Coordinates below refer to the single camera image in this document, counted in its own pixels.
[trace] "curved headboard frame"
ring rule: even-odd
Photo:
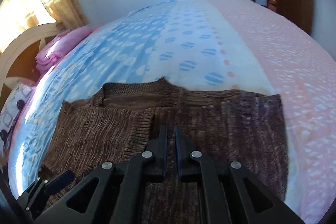
[[[56,28],[56,23],[47,23],[32,27],[14,39],[0,55],[0,98],[2,103],[0,104],[0,110],[4,101],[7,99],[4,98],[3,94],[1,94],[3,92],[3,86],[6,84],[6,79],[8,82],[9,78],[13,78],[11,77],[13,75],[8,75],[8,72],[10,69],[13,69],[12,66],[14,62],[18,59],[19,56],[21,56],[23,63],[21,62],[19,67],[14,68],[15,71],[27,70],[27,67],[23,68],[24,61],[29,61],[31,66],[29,69],[31,71],[34,70],[36,65],[34,55],[36,54],[34,53],[32,55],[32,53],[30,53],[29,57],[25,57],[22,56],[23,52],[36,42],[39,43],[38,49],[36,48],[36,53],[40,52],[41,49],[46,46],[46,38],[54,37],[58,34],[59,30]],[[25,77],[24,73],[14,76]]]

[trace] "bed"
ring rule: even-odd
[[[23,48],[38,41],[38,51],[57,34],[55,25],[34,28]],[[19,74],[24,66],[16,65],[14,44],[0,63],[10,56],[17,72],[3,70],[1,85],[12,76],[39,77]],[[285,203],[306,223],[317,223],[336,196],[335,73],[335,61],[310,36],[249,0],[172,0],[132,12],[90,34],[41,78],[14,130],[11,191],[17,198],[36,179],[63,100],[87,99],[105,82],[164,76],[190,90],[280,93],[290,162]]]

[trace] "metal screw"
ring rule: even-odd
[[[239,161],[233,161],[231,163],[231,167],[234,169],[240,169],[240,167],[242,166],[242,164]]]
[[[101,167],[103,167],[103,169],[107,170],[107,169],[111,169],[113,167],[113,164],[111,162],[107,161],[107,162],[104,162]]]
[[[200,157],[202,157],[202,153],[199,152],[199,151],[193,151],[193,152],[191,152],[191,156],[193,158],[200,158]]]
[[[144,158],[150,158],[152,156],[153,156],[153,153],[150,152],[150,151],[145,151],[145,152],[142,153],[142,157],[144,157]]]

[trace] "folded sweater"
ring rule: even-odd
[[[173,126],[202,153],[238,160],[284,200],[288,156],[279,95],[242,90],[188,91],[160,79],[146,84],[106,83],[88,100],[63,102],[40,176],[70,169],[80,181],[105,161],[119,163],[143,152],[159,125],[168,130],[168,178],[149,183],[142,223],[199,223],[196,183],[177,179]],[[50,206],[69,189],[49,199]]]

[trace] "headboard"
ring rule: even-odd
[[[57,34],[56,23],[32,27],[14,39],[0,56],[0,111],[19,78],[36,82],[35,56]]]

